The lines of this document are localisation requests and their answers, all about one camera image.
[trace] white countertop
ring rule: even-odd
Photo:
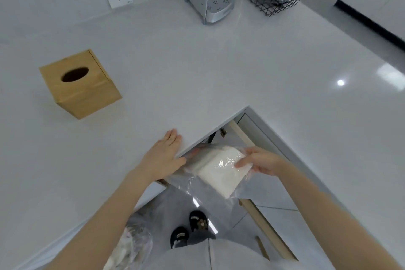
[[[123,99],[76,120],[38,68],[88,48]],[[203,26],[155,0],[2,46],[0,63],[2,269],[92,215],[167,129],[184,151],[248,105],[405,265],[404,93],[302,4],[267,18],[238,0]]]

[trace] wooden tissue box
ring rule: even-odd
[[[122,98],[91,49],[39,70],[56,103],[77,119]]]

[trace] person's left arm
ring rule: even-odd
[[[102,270],[145,189],[185,164],[184,157],[174,158],[180,144],[181,136],[175,129],[157,141],[45,270]]]

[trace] black shoe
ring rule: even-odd
[[[188,239],[188,231],[184,226],[176,227],[170,236],[170,247],[173,248],[175,241],[179,242],[180,240]]]
[[[191,232],[194,232],[194,230],[207,230],[208,229],[207,216],[201,211],[191,211],[190,227]]]

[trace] hand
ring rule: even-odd
[[[235,164],[235,167],[243,167],[244,165],[252,163],[252,169],[255,172],[278,176],[280,169],[286,164],[286,161],[280,156],[257,146],[249,147],[245,151],[247,156],[239,160]]]
[[[184,157],[174,158],[180,148],[181,139],[176,129],[169,130],[143,156],[142,161],[133,171],[145,177],[145,180],[150,183],[173,174],[186,162]]]

